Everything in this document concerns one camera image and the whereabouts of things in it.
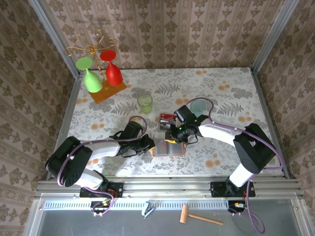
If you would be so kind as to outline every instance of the metal clip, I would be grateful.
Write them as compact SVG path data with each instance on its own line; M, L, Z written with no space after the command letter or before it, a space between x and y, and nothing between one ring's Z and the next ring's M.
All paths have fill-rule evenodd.
M150 206L150 202L146 202L144 204L144 208L142 209L142 215L144 218L148 217L149 214L152 213L152 211L154 211L155 207Z

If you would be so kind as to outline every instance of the black bracket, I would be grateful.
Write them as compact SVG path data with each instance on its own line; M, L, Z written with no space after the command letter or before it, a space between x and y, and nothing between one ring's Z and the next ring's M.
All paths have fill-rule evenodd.
M239 188L237 192L232 194L231 192L227 191L226 182L211 182L210 189L211 189L211 196L213 198L243 198L244 192L246 192L247 184L244 184L242 187ZM250 191L249 197L255 197L255 189L252 182L250 182Z

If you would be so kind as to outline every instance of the green drinking glass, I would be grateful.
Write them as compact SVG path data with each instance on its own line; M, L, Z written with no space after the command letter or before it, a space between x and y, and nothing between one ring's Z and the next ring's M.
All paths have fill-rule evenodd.
M153 99L149 94L143 94L138 97L138 104L144 114L148 114L152 110Z
M83 57L77 60L75 66L79 70L86 70L86 73L83 77L83 81L87 90L89 92L99 92L103 88L103 83L99 79L99 76L94 72L89 71L89 68L92 66L93 60L88 57Z

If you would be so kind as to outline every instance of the red object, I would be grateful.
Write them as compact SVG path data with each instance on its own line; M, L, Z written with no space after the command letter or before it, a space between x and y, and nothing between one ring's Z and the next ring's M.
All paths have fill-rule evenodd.
M123 82L123 76L120 69L112 63L112 60L116 57L114 50L105 50L99 55L102 61L108 61L109 65L106 68L106 78L108 84L111 86L120 85Z

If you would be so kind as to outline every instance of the mallet handle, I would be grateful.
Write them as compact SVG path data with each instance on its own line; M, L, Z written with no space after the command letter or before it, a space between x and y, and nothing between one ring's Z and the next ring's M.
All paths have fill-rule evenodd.
M223 222L221 222L221 221L208 219L208 218L206 218L206 217L202 217L202 216L199 216L199 215L188 214L188 216L191 217L191 218L198 219L198 220L204 220L204 221L208 221L208 222L210 222L210 223L214 223L214 224L218 224L218 225L223 225Z

